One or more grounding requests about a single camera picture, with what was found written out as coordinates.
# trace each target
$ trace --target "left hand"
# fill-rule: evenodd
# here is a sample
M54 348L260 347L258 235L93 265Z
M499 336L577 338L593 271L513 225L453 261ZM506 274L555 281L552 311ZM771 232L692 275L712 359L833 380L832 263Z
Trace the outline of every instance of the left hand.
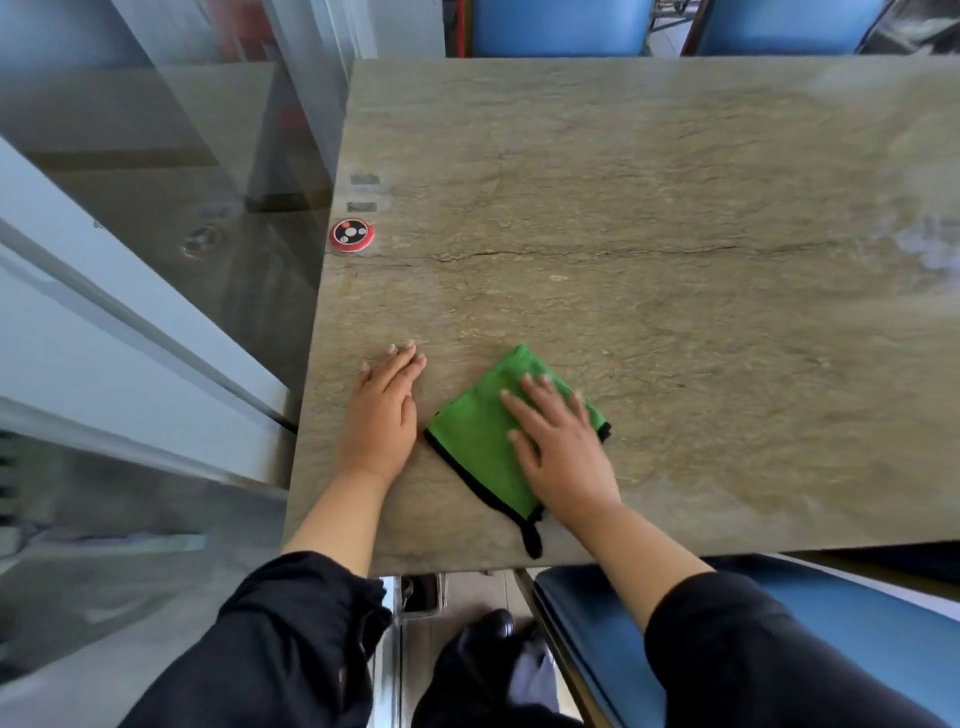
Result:
M339 473L365 474L390 487L417 440L411 387L425 367L426 356L413 343L400 350L392 344L373 368L364 362L340 436Z

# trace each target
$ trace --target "blue chair cushion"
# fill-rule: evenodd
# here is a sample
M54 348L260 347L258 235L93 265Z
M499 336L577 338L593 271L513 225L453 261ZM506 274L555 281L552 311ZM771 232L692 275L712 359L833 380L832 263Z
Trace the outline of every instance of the blue chair cushion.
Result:
M960 725L960 622L832 574L765 556L715 560L751 577L813 634L950 725ZM643 637L599 567L538 575L535 595L613 725L662 726Z
M473 55L638 56L654 0L473 0Z
M704 0L697 56L847 56L886 0Z

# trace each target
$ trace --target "red object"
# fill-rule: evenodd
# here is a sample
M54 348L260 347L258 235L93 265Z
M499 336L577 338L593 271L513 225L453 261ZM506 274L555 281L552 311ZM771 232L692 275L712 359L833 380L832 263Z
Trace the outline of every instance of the red object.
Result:
M467 2L466 0L457 0L457 58L467 57Z
M330 245L344 253L358 253L373 241L373 225L359 217L348 217L330 228Z

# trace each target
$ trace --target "forearm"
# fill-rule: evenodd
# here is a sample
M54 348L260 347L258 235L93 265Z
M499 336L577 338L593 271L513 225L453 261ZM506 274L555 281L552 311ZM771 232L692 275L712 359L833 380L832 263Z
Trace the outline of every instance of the forearm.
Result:
M713 571L625 505L586 518L571 530L596 559L641 630L671 589L689 576Z
M357 576L366 576L389 485L368 473L336 475L283 553L316 551Z

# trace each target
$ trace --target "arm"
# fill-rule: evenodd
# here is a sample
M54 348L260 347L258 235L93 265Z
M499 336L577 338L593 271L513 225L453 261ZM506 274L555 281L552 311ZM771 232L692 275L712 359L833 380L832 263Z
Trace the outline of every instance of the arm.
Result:
M364 363L347 408L337 474L283 553L316 551L367 575L380 508L417 440L411 387L425 367L412 343L399 351L391 346L375 369Z
M392 618L380 582L361 577L383 499L417 437L410 388L425 366L412 345L364 365L330 486L283 555L243 581L123 726L367 723L367 661Z
M516 457L644 631L667 725L945 725L622 505L580 396L567 407L549 379L522 383L537 409L503 395L524 430L511 433Z
M512 432L511 441L531 489L597 560L646 629L667 592L713 569L620 502L613 466L579 393L567 407L549 378L536 383L526 376L521 384L539 411L509 392L502 397L524 430Z

